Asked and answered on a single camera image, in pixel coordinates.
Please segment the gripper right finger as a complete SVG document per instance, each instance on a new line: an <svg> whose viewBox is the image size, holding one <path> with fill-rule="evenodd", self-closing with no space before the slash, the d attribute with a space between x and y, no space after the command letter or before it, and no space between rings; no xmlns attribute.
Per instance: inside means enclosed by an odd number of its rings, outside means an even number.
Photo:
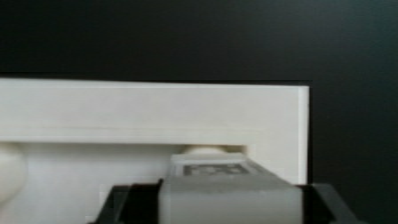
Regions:
<svg viewBox="0 0 398 224"><path fill-rule="evenodd" d="M301 190L301 224L369 224L362 221L344 203L330 184L298 186Z"/></svg>

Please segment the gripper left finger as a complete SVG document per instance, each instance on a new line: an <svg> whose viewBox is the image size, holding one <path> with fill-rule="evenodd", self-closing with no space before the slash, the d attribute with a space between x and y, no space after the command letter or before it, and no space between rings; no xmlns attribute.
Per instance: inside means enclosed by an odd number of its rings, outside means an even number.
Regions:
<svg viewBox="0 0 398 224"><path fill-rule="evenodd" d="M158 224L161 183L163 180L158 180L156 183L115 185L95 220L88 224Z"/></svg>

